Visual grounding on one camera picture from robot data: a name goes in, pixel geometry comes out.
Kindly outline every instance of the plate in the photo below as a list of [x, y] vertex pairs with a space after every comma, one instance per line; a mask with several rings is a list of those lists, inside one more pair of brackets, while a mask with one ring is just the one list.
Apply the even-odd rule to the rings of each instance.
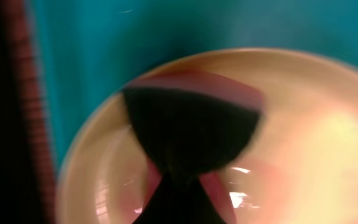
[[[260, 89], [266, 111], [249, 150], [219, 176], [237, 223], [358, 224], [358, 70], [281, 49], [228, 49], [182, 58], [143, 77], [201, 70]], [[71, 145], [58, 223], [131, 223], [142, 211], [146, 160], [121, 94]]]

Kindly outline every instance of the dark object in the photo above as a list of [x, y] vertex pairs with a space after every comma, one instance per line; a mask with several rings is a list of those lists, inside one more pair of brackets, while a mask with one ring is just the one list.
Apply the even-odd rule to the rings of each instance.
[[260, 118], [259, 92], [193, 72], [136, 80], [124, 98], [138, 140], [163, 175], [134, 223], [225, 223], [198, 176], [246, 147]]
[[5, 30], [0, 5], [0, 223], [43, 224]]

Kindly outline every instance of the teal background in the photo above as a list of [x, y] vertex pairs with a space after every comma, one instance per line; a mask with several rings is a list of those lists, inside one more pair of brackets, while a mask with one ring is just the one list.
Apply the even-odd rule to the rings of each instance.
[[29, 0], [57, 169], [130, 79], [207, 50], [283, 47], [358, 66], [358, 0]]

